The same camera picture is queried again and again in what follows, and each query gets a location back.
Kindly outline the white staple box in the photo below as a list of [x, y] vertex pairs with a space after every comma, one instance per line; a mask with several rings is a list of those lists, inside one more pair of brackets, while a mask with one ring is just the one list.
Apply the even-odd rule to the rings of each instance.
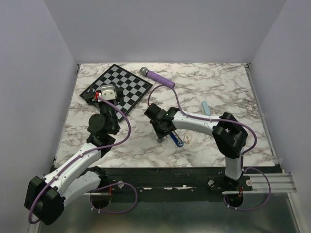
[[184, 142], [189, 144], [191, 141], [192, 141], [192, 133], [186, 132], [185, 137], [184, 137]]

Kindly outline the light blue stapler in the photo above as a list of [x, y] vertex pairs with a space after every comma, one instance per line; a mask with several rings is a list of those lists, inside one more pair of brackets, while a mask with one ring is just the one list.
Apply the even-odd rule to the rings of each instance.
[[202, 108], [202, 112], [204, 115], [206, 115], [206, 116], [211, 115], [210, 108], [209, 108], [208, 103], [206, 101], [201, 102], [201, 108]]

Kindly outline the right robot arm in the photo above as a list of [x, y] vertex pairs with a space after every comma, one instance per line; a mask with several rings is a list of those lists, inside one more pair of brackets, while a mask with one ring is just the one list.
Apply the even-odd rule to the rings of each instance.
[[175, 107], [166, 111], [156, 104], [151, 104], [144, 114], [149, 118], [158, 141], [175, 130], [188, 130], [213, 137], [218, 150], [225, 156], [224, 186], [235, 190], [241, 185], [241, 155], [248, 133], [232, 114], [225, 112], [221, 116], [206, 116]]

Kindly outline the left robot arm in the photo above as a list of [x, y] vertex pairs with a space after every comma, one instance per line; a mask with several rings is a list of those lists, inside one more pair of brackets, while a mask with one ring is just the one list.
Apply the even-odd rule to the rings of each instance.
[[99, 113], [88, 121], [89, 137], [69, 160], [42, 178], [35, 176], [28, 184], [24, 206], [29, 210], [28, 221], [46, 225], [54, 223], [70, 201], [87, 191], [102, 192], [108, 180], [88, 167], [102, 158], [118, 143], [113, 137], [120, 131], [117, 104], [123, 99], [123, 88], [104, 85], [98, 92], [85, 94], [87, 102], [94, 103]]

